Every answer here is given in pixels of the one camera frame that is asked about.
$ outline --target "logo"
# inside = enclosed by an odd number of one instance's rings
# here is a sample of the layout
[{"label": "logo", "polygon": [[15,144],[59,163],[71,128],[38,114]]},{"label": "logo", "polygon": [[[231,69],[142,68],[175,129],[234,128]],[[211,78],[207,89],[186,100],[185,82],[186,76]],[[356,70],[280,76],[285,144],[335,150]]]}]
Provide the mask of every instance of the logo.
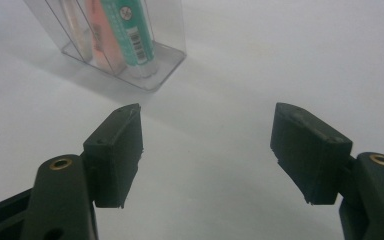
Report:
[{"label": "logo", "polygon": [[126,21],[129,21],[132,18],[132,9],[129,7],[122,7],[120,9],[120,16]]}]

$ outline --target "white table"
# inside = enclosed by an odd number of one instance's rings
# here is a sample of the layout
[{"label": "white table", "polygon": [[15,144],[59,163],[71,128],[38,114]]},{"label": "white table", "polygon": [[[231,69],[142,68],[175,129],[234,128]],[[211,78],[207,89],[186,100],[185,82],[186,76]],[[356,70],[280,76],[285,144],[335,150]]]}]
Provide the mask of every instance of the white table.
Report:
[{"label": "white table", "polygon": [[0,0],[0,201],[80,154],[114,109],[142,106],[145,152],[100,239],[342,239],[269,143],[276,102],[384,153],[384,1],[184,0],[188,57],[146,93],[62,55],[21,0]]}]

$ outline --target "transparent acrylic box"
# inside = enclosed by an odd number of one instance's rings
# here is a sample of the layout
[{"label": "transparent acrylic box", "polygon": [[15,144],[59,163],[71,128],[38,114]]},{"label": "transparent acrylic box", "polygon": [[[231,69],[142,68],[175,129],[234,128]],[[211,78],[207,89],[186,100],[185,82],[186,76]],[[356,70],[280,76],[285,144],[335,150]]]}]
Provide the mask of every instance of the transparent acrylic box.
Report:
[{"label": "transparent acrylic box", "polygon": [[24,2],[62,53],[141,89],[158,89],[186,57],[181,0]]}]

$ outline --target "cosmetic product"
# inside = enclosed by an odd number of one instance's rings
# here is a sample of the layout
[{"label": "cosmetic product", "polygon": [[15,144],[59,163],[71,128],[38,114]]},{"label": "cosmetic product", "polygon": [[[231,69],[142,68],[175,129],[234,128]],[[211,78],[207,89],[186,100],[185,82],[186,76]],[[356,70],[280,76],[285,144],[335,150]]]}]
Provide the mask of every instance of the cosmetic product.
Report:
[{"label": "cosmetic product", "polygon": [[92,29],[92,53],[96,65],[105,72],[117,75],[125,67],[111,26],[100,0],[85,0],[87,18]]},{"label": "cosmetic product", "polygon": [[88,62],[92,59],[92,50],[89,38],[79,23],[78,4],[76,0],[60,0],[68,28],[71,33],[71,40],[79,52],[82,60]]},{"label": "cosmetic product", "polygon": [[157,72],[154,46],[140,0],[101,0],[129,73],[146,78]]}]

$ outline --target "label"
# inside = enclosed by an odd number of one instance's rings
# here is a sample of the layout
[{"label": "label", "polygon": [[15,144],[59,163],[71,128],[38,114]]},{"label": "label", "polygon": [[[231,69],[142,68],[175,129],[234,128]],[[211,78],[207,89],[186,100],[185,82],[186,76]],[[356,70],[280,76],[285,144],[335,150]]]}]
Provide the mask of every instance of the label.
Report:
[{"label": "label", "polygon": [[154,59],[154,48],[140,0],[101,0],[108,21],[130,66]]}]

